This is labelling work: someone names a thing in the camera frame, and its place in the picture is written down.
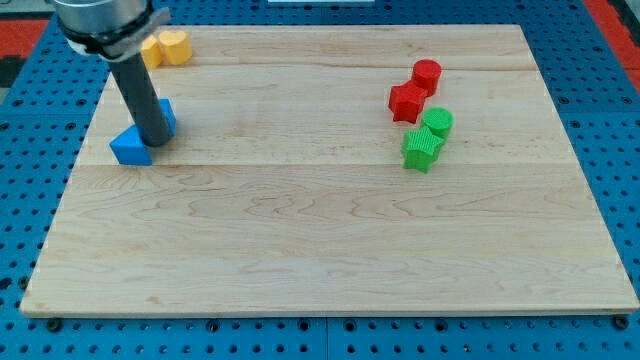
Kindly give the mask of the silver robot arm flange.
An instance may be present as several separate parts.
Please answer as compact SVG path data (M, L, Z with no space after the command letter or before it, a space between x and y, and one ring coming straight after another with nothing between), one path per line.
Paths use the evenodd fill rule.
M151 0L54 0L59 27L69 46L83 56L121 62L171 19L167 7Z

